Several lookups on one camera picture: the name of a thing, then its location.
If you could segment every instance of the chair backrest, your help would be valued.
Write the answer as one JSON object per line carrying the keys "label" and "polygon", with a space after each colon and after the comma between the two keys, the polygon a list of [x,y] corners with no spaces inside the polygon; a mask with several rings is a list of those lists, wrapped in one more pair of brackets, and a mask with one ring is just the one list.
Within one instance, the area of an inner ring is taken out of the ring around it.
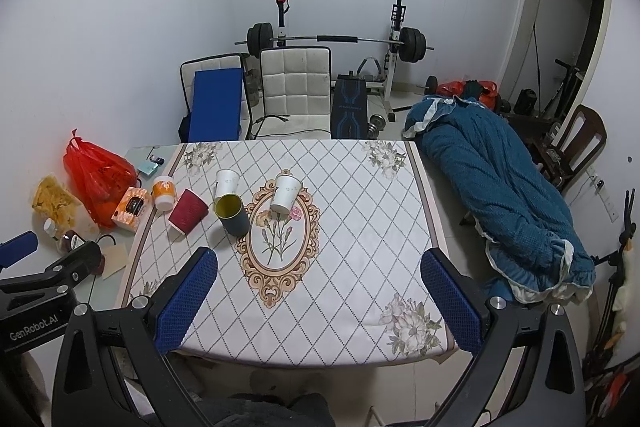
{"label": "chair backrest", "polygon": [[[575,121],[580,115],[582,115],[582,117],[584,118],[582,126],[580,127],[578,133],[571,140],[571,142],[569,142],[569,144],[565,147],[564,144],[569,138],[569,135],[574,128]],[[575,108],[571,120],[569,121],[569,125],[567,126],[564,134],[558,142],[558,149],[562,150],[562,152],[564,153],[564,158],[569,164],[571,164],[574,159],[576,159],[578,156],[580,156],[580,154],[584,152],[584,150],[589,146],[589,144],[596,136],[600,136],[600,141],[590,151],[590,153],[585,156],[585,158],[580,162],[579,165],[575,166],[575,168],[572,168],[576,175],[582,172],[582,170],[585,169],[587,165],[589,165],[594,156],[605,146],[607,142],[607,131],[604,128],[604,122],[602,121],[600,115],[591,107],[586,107],[585,105],[580,104]]]}
{"label": "chair backrest", "polygon": [[331,50],[288,46],[260,53],[265,115],[331,115]]}
{"label": "chair backrest", "polygon": [[196,58],[180,66],[180,81],[187,111],[191,112],[193,104],[193,79],[196,71],[223,70],[225,68],[241,68],[242,70],[242,102],[240,104],[240,121],[252,121],[251,108],[246,99],[246,77],[244,64],[239,54],[215,55],[213,57]]}

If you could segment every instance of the tissue box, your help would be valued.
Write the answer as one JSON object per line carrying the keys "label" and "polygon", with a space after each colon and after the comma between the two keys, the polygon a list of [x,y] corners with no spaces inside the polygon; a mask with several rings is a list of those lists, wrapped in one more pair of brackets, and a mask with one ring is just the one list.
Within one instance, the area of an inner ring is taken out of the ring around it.
{"label": "tissue box", "polygon": [[151,202],[149,192],[144,188],[129,187],[118,203],[111,220],[121,229],[135,232],[140,218]]}

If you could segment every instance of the white tablecloth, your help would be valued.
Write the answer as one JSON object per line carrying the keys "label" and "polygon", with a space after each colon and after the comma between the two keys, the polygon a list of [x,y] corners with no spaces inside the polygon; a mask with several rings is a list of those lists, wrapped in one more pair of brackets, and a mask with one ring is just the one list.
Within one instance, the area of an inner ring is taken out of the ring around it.
{"label": "white tablecloth", "polygon": [[[218,277],[182,349],[275,366],[401,363],[454,347],[420,279],[420,256],[446,252],[412,142],[274,140],[188,144],[165,172],[212,203],[216,172],[241,173],[252,230],[227,236],[210,210],[186,238],[149,213],[136,234],[121,305],[150,294],[197,247]],[[303,182],[289,219],[268,211],[282,170]]]}

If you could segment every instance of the ornate frame pattern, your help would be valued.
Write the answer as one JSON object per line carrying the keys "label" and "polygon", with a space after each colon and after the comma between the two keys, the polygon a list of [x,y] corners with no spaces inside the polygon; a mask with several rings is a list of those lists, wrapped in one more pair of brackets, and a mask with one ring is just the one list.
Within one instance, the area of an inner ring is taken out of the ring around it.
{"label": "ornate frame pattern", "polygon": [[[268,180],[255,195],[251,203],[246,206],[249,221],[255,222],[258,210],[265,199],[273,198],[275,191],[275,180]],[[318,255],[319,232],[320,232],[320,209],[312,204],[313,197],[303,187],[296,198],[296,203],[302,209],[305,220],[305,238],[298,254],[291,263],[279,269],[270,269],[263,266],[256,258],[252,248],[250,248],[250,238],[241,237],[236,243],[236,248],[240,254],[240,267],[247,277],[249,286],[258,290],[258,295],[267,308],[273,308],[282,299],[284,292],[291,292],[295,289],[298,281],[311,266],[311,260]]]}

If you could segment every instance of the barbell bar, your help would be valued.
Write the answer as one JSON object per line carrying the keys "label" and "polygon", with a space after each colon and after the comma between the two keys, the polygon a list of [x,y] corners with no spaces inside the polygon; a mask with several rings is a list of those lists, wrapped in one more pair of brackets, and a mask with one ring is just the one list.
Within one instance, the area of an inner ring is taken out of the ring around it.
{"label": "barbell bar", "polygon": [[431,46],[427,46],[426,38],[415,28],[405,26],[400,31],[399,40],[389,39],[365,39],[361,37],[349,35],[316,35],[316,36],[296,36],[296,37],[273,37],[273,28],[271,23],[257,23],[247,31],[247,39],[245,41],[235,42],[235,45],[247,44],[249,54],[255,58],[260,57],[262,50],[271,47],[272,42],[276,41],[317,41],[317,42],[382,42],[383,44],[391,44],[400,46],[399,58],[403,62],[418,62],[424,58],[427,50],[433,50]]}

